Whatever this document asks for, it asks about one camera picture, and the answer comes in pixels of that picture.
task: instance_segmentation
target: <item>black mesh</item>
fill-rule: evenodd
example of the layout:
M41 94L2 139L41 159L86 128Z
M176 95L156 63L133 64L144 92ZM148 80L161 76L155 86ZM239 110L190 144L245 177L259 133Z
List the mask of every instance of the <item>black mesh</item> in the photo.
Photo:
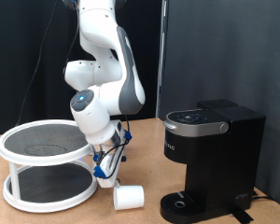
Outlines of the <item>black mesh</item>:
M56 156L87 145L78 127L66 124L34 126L12 134L5 148L25 156Z
M21 199L30 203L54 203L70 199L85 191L91 182L91 173L73 163L32 167L19 173Z

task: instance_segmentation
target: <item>round white rack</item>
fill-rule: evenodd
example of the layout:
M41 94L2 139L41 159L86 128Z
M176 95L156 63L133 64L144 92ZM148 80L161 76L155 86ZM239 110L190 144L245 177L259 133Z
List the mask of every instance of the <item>round white rack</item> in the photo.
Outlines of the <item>round white rack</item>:
M0 155L9 161L6 201L23 211L48 213L86 201L97 188L87 163L85 136L71 120L41 120L15 127L0 138Z

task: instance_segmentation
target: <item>white cup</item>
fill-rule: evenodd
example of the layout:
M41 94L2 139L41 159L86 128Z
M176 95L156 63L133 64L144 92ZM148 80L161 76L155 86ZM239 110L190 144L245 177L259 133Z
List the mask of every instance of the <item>white cup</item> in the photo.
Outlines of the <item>white cup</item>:
M114 207L116 210L139 208L144 206L142 186L115 186Z

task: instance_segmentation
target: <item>cable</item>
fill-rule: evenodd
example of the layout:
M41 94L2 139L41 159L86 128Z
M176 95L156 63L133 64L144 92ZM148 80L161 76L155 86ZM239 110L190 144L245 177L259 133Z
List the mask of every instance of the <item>cable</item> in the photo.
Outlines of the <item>cable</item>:
M66 60L65 60L65 66L64 66L64 69L63 69L63 75L65 74L65 70L66 70L66 66L68 64L69 56L70 56L70 54L72 52L72 49L73 49L73 46L74 46L74 44L77 40L77 35L78 35L78 31L79 31L79 29L78 29L79 28L79 19L78 19L79 15L78 15L78 10L77 10L77 2L75 2L75 5L76 5L76 12L77 12L77 29L76 29L76 34L75 34L74 40L71 44L71 47L69 48L69 50L67 52L67 56L66 56Z
M53 16L54 16L54 14L55 14L55 9L56 9L56 6L57 6L58 1L59 1L59 0L56 0L56 2L55 2L54 8L53 8L53 12L52 12L52 14L51 14L51 16L50 16L50 19L49 19L49 24L48 24L47 30L46 30L46 32L45 32L45 35L44 35L42 41L41 41L40 49L39 49L39 56L38 56L38 60L37 60L35 72L34 72L34 75L33 75L32 78L31 78L30 84L29 84L28 89L27 89L27 91L26 91L26 93L25 93L24 100L23 100L22 105L21 105L21 112L20 112L19 120L18 120L18 122L17 122L17 124L16 124L15 127L17 127L17 126L21 123L22 110L23 110L24 105L25 105L25 102L26 102L26 98L27 98L28 91L30 90L31 85L32 85L32 83L33 83L34 80L35 80L35 75L36 75L36 72L37 72L37 70L38 70L38 66L39 66L39 64L40 64L40 60L41 60L42 48L43 48L43 45L44 45L45 38L46 38L46 36L47 36L48 30L49 30L49 28L50 28L50 24L51 24L51 22L52 22Z
M114 167L114 169L113 169L112 174L111 174L110 176L106 177L105 179L110 178L110 177L115 173L116 169L118 168L118 165L119 165L119 158L121 157L121 154L122 154L122 152L123 152L123 149L124 149L125 146L128 145L128 144L129 144L129 140L126 140L126 141L125 141L125 144L123 144L123 147L122 147L121 152L120 152L120 154L119 154L119 157L118 157L118 159L117 159L117 161L116 161L116 165L115 165L115 167Z
M274 201L274 199L270 196L253 197L251 201L254 202L255 200L258 200L258 199L268 199L268 200L273 200Z
M127 124L128 124L128 131L129 131L129 133L130 133L130 124L129 124L129 120L128 120L128 117L126 116L126 115L124 115L125 116L125 119L126 119L126 121L127 121Z

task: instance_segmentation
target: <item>gray wall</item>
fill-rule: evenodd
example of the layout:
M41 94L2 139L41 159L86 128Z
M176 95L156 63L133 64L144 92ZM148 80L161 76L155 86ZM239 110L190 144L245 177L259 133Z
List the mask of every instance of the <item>gray wall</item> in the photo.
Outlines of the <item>gray wall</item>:
M280 203L280 0L170 0L160 118L228 99L267 116L256 187Z

